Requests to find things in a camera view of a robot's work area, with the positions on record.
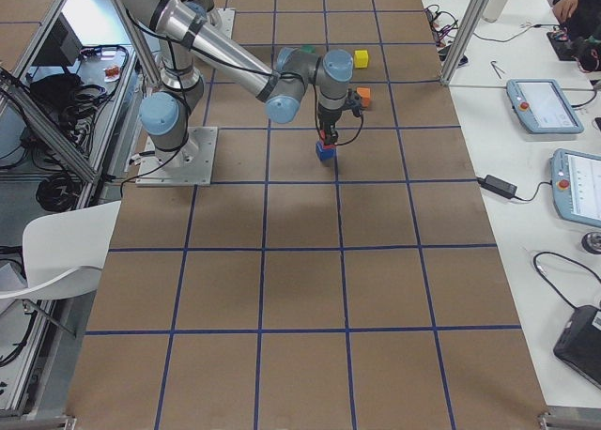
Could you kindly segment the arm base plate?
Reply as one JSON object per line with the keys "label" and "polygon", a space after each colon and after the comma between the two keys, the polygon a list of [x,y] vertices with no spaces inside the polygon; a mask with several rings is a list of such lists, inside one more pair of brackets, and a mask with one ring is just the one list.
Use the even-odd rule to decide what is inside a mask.
{"label": "arm base plate", "polygon": [[232,38],[235,16],[234,8],[214,8],[208,12],[208,22],[223,35]]}
{"label": "arm base plate", "polygon": [[140,187],[209,186],[218,138],[217,127],[189,127],[187,144],[176,156],[159,151],[141,159],[135,183]]}

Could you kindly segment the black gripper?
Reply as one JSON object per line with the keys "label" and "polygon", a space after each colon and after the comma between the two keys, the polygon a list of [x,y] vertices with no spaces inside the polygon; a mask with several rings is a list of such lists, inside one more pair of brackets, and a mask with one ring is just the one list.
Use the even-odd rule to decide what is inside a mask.
{"label": "black gripper", "polygon": [[341,99],[329,99],[322,92],[316,95],[316,129],[323,131],[324,147],[336,147],[338,132],[336,123],[344,111],[363,119],[362,97],[355,89],[349,89]]}

